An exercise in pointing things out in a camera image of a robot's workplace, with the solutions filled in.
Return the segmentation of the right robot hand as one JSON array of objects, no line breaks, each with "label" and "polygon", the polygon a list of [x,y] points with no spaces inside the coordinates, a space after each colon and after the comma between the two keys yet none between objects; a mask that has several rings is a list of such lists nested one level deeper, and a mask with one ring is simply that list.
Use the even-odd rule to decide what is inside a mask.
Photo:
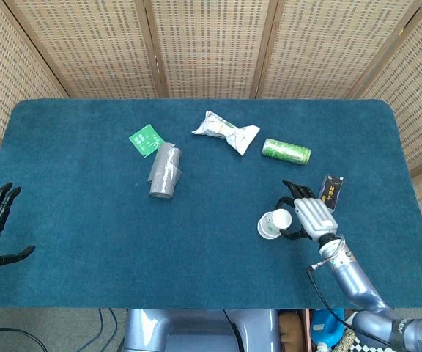
[{"label": "right robot hand", "polygon": [[282,183],[289,189],[292,197],[280,198],[275,209],[279,210],[284,205],[288,205],[294,210],[301,225],[296,232],[292,232],[288,225],[285,229],[280,230],[282,236],[292,241],[307,238],[318,242],[320,246],[339,238],[337,236],[338,224],[331,212],[321,199],[315,197],[309,187],[295,184],[289,180],[283,180]]}]

